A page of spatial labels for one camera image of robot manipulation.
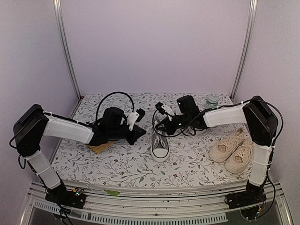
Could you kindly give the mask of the grey sneaker with white laces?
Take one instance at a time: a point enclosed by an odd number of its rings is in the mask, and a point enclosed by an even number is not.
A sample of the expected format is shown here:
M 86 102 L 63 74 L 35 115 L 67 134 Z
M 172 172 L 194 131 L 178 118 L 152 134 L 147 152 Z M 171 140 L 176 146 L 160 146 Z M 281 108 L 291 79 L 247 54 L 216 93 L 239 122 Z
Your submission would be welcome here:
M 157 110 L 152 116 L 150 153 L 155 162 L 162 163 L 168 159 L 170 148 L 165 133 L 163 131 L 157 131 L 155 128 L 155 126 L 159 123 L 156 113 Z

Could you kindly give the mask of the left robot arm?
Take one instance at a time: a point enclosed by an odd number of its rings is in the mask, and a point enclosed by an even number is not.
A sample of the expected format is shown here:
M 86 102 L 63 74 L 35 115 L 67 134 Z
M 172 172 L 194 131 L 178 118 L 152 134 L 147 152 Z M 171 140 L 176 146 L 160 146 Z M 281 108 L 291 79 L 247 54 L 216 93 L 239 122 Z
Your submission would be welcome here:
M 66 203 L 70 194 L 61 186 L 61 179 L 41 152 L 41 139 L 50 136 L 74 140 L 93 151 L 102 151 L 118 140 L 134 145 L 146 134 L 143 128 L 136 125 L 144 116 L 143 109 L 126 116 L 122 109 L 110 107 L 104 110 L 100 119 L 90 124 L 46 112 L 40 105 L 34 104 L 15 123 L 12 140 L 16 143 L 17 152 L 29 163 L 45 186 L 52 190 L 52 197 L 59 203 Z

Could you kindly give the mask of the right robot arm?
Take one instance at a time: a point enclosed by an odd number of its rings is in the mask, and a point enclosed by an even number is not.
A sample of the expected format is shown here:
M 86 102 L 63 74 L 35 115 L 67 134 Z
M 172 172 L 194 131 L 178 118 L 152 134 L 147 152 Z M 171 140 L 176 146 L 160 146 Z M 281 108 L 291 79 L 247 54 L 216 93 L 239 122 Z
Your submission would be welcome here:
M 176 131 L 183 132 L 189 127 L 206 130 L 216 126 L 244 123 L 248 126 L 249 134 L 254 142 L 254 159 L 249 184 L 253 185 L 243 193 L 242 200 L 253 204 L 260 198 L 258 188 L 267 177 L 267 170 L 272 162 L 272 151 L 281 130 L 277 129 L 278 121 L 273 110 L 275 107 L 265 102 L 260 96 L 235 105 L 221 105 L 200 111 L 191 95 L 177 99 L 180 114 L 173 113 L 172 108 L 159 102 L 155 108 L 167 117 L 155 125 L 156 132 L 165 132 L 168 137 L 175 137 Z

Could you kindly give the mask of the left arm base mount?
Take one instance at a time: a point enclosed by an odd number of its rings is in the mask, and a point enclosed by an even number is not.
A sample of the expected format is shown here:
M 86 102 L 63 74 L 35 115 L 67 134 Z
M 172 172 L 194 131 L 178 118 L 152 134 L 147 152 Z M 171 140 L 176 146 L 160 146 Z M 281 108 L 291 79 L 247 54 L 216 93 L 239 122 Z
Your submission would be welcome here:
M 58 206 L 69 206 L 77 209 L 83 209 L 86 201 L 84 189 L 76 187 L 67 190 L 64 185 L 59 185 L 54 189 L 46 188 L 47 201 L 56 203 Z

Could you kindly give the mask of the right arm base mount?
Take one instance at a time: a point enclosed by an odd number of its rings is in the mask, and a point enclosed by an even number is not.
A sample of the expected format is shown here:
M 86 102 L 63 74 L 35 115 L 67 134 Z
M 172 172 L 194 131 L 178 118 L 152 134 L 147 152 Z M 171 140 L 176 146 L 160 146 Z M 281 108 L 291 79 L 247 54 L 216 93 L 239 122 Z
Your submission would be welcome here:
M 229 193 L 225 196 L 225 203 L 229 206 L 229 209 L 263 203 L 266 200 L 267 197 L 263 187 L 254 186 L 250 183 L 247 183 L 246 190 Z

